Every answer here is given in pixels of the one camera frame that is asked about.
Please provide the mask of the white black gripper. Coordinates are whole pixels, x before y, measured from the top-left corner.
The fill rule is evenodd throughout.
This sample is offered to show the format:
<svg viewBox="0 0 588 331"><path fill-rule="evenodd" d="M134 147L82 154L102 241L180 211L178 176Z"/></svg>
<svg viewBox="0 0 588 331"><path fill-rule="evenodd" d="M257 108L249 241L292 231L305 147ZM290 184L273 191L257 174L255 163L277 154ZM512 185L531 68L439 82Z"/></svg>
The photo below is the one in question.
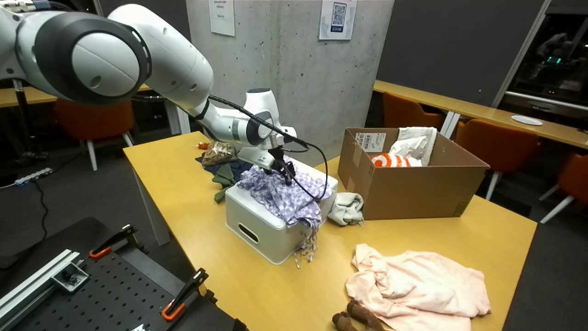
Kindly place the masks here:
<svg viewBox="0 0 588 331"><path fill-rule="evenodd" d="M279 171L286 184L293 182L295 171L292 161L284 161L282 147L253 149L253 163L264 171Z"/></svg>

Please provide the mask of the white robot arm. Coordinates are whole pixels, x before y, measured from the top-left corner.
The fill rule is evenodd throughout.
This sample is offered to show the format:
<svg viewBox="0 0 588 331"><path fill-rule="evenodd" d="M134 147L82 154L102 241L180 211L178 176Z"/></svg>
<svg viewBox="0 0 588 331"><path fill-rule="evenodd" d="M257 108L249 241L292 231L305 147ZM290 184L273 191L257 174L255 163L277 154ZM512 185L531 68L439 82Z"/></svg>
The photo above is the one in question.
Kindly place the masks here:
<svg viewBox="0 0 588 331"><path fill-rule="evenodd" d="M231 143L240 160L293 178L282 150L293 130L279 123L273 92L251 88L240 104L214 95L209 60L141 3L101 16L56 11L42 0L1 0L0 79L84 104L113 104L148 86L194 117L207 138Z"/></svg>

